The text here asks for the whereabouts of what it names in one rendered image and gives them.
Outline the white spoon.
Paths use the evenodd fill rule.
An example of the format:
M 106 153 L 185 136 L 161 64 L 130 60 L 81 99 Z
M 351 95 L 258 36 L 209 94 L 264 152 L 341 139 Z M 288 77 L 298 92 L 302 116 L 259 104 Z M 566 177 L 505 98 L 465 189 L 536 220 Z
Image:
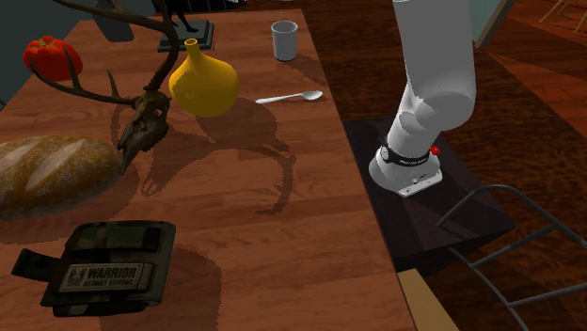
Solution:
M 290 94 L 290 95 L 261 98 L 261 99 L 256 100 L 255 103 L 265 104 L 265 103 L 270 103 L 270 102 L 279 102 L 279 101 L 287 100 L 290 98 L 296 98 L 296 97 L 303 98 L 304 100 L 307 100 L 307 101 L 314 101 L 314 100 L 317 100 L 320 97 L 322 97 L 323 94 L 324 94 L 324 92 L 321 90 L 309 90 L 309 91 Z

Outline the yellow round vase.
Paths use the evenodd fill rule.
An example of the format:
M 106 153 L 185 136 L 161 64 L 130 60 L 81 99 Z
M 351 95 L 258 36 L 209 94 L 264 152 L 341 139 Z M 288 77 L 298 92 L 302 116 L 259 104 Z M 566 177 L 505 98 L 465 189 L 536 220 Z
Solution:
M 200 118 L 227 112 L 239 88 L 236 70 L 230 64 L 204 54 L 196 39 L 184 42 L 187 58 L 169 77 L 171 97 L 183 110 Z

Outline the grey cup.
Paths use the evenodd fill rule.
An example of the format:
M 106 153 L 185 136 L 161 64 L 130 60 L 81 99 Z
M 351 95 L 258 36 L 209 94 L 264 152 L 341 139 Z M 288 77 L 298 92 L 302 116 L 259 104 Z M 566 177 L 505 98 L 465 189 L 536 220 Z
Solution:
M 271 25 L 275 59 L 291 61 L 297 56 L 298 25 L 292 21 L 278 21 Z

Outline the dark robot stand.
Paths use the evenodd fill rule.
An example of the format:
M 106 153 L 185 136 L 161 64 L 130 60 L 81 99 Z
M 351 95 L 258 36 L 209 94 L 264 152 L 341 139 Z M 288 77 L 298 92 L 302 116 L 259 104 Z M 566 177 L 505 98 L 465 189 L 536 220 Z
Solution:
M 430 276 L 456 261 L 451 247 L 466 255 L 514 229 L 516 224 L 488 192 L 467 201 L 440 227 L 436 223 L 481 183 L 443 138 L 438 137 L 443 179 L 415 194 L 400 197 L 377 185 L 369 174 L 369 162 L 380 147 L 393 116 L 343 123 L 360 175 L 372 203 L 395 269 L 416 268 Z

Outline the dark antlered deer skull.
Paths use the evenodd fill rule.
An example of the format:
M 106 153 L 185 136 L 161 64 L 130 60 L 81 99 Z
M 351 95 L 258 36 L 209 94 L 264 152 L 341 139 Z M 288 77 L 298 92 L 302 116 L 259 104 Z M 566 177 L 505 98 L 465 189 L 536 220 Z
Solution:
M 179 38 L 168 15 L 167 5 L 163 0 L 153 0 L 163 16 L 161 21 L 157 21 L 127 10 L 117 0 L 107 0 L 112 6 L 110 9 L 94 8 L 88 5 L 73 3 L 69 0 L 53 1 L 67 8 L 162 32 L 167 36 L 170 42 L 170 49 L 166 60 L 154 73 L 150 82 L 144 86 L 144 93 L 133 98 L 121 97 L 113 78 L 109 79 L 112 89 L 112 94 L 110 96 L 104 96 L 85 90 L 80 85 L 78 74 L 75 72 L 70 59 L 67 60 L 72 79 L 72 85 L 70 87 L 52 82 L 48 78 L 42 76 L 36 68 L 32 69 L 32 72 L 34 72 L 43 83 L 57 90 L 98 102 L 129 105 L 135 110 L 134 116 L 126 125 L 118 142 L 118 149 L 121 151 L 122 156 L 121 170 L 125 171 L 140 151 L 148 151 L 152 149 L 167 134 L 167 112 L 170 107 L 171 98 L 161 92 L 159 88 L 173 69 L 180 51 Z

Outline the black figure on base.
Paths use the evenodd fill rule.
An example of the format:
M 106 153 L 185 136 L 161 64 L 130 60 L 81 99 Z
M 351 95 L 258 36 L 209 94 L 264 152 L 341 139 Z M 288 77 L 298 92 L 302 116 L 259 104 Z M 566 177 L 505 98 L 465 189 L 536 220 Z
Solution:
M 209 50 L 213 48 L 214 39 L 214 24 L 208 20 L 187 21 L 183 9 L 183 3 L 187 0 L 163 0 L 167 8 L 169 17 L 174 13 L 182 22 L 178 25 L 172 22 L 179 39 L 180 50 L 185 51 L 184 43 L 188 39 L 196 39 L 201 50 Z

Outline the camouflage pouch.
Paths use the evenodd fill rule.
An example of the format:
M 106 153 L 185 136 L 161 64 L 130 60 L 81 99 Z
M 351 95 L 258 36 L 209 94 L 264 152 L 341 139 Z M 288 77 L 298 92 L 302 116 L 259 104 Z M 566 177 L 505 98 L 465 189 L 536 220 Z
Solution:
M 175 234 L 165 221 L 87 223 L 60 258 L 24 248 L 11 273 L 45 282 L 40 304 L 56 317 L 136 313 L 163 300 Z

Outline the dark grey chair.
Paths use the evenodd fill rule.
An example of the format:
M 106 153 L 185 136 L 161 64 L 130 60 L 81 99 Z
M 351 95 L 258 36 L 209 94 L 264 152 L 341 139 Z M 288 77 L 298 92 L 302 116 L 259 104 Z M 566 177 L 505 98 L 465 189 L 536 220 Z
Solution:
M 108 0 L 96 0 L 93 7 L 100 9 L 112 9 Z M 104 16 L 92 15 L 95 24 L 100 28 L 104 37 L 110 42 L 129 42 L 135 36 L 128 23 L 106 18 Z

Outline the grey metal chair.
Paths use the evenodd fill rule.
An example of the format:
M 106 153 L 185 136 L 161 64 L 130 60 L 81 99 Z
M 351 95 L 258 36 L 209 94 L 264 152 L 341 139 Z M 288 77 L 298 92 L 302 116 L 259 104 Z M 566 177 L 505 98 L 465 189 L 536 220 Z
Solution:
M 508 301 L 502 294 L 502 292 L 479 270 L 479 266 L 490 262 L 491 260 L 495 260 L 496 258 L 505 255 L 515 249 L 530 243 L 546 234 L 554 230 L 559 230 L 564 233 L 571 241 L 580 245 L 582 248 L 587 249 L 587 240 L 583 239 L 579 236 L 575 231 L 571 228 L 566 226 L 563 222 L 558 220 L 554 217 L 551 213 L 549 213 L 546 209 L 544 209 L 540 204 L 536 203 L 534 200 L 523 194 L 520 190 L 505 184 L 488 184 L 483 185 L 479 188 L 472 190 L 468 193 L 465 197 L 463 197 L 459 202 L 457 202 L 447 213 L 445 213 L 440 220 L 436 223 L 436 226 L 440 228 L 457 210 L 463 207 L 468 201 L 473 200 L 477 195 L 481 192 L 490 191 L 490 190 L 502 190 L 506 192 L 510 192 L 514 194 L 516 197 L 524 201 L 528 206 L 530 206 L 533 210 L 540 213 L 546 220 L 549 222 L 549 225 L 539 229 L 528 236 L 513 242 L 511 244 L 506 245 L 505 247 L 501 248 L 500 250 L 474 262 L 470 262 L 467 260 L 461 253 L 455 250 L 453 247 L 449 247 L 448 250 L 452 253 L 455 257 L 457 257 L 460 261 L 462 261 L 468 268 L 471 270 L 481 281 L 498 297 L 498 299 L 505 305 L 507 310 L 511 313 L 513 318 L 519 324 L 523 331 L 531 331 L 530 328 L 526 325 L 523 319 L 519 316 L 516 311 L 517 307 L 533 304 L 540 301 L 545 301 L 548 299 L 554 299 L 561 297 L 563 295 L 567 295 L 570 293 L 575 292 L 584 292 L 587 291 L 587 282 L 573 285 L 569 287 L 565 287 L 556 291 L 545 292 L 538 295 L 534 295 L 531 297 L 523 298 L 516 300 L 514 302 Z

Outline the brown bread loaf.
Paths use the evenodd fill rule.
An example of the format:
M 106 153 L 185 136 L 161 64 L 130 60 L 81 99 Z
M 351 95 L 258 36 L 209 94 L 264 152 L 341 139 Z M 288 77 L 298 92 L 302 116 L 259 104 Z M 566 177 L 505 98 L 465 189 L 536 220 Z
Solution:
M 29 136 L 0 143 L 0 221 L 61 213 L 119 180 L 122 156 L 100 139 Z

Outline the red bell pepper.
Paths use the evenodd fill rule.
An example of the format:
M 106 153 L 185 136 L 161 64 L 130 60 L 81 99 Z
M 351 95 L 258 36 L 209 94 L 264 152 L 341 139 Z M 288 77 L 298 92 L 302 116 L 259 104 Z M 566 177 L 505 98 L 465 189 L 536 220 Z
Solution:
M 80 55 L 67 42 L 52 36 L 43 36 L 31 41 L 24 50 L 23 62 L 30 71 L 31 64 L 34 64 L 40 75 L 51 81 L 60 82 L 71 80 L 66 55 L 69 55 L 75 72 L 80 74 L 83 70 Z

